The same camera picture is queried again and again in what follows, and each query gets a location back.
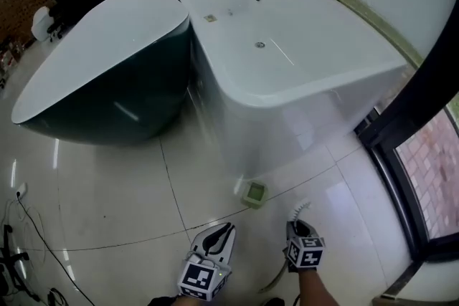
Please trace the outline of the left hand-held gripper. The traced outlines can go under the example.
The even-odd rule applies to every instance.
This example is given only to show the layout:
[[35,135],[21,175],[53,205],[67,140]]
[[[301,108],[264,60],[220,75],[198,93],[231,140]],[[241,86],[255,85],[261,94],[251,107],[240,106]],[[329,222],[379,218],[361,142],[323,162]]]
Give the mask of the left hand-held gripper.
[[194,237],[178,280],[180,295],[206,302],[216,297],[232,273],[235,237],[236,228],[229,222],[211,226]]

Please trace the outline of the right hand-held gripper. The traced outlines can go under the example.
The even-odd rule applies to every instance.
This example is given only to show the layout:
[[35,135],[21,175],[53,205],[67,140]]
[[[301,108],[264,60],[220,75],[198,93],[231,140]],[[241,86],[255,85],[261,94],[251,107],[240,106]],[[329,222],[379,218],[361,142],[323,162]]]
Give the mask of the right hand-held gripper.
[[288,221],[286,235],[285,258],[289,271],[317,270],[325,251],[323,238],[316,235],[315,229],[302,220],[298,220],[298,233],[297,221]]

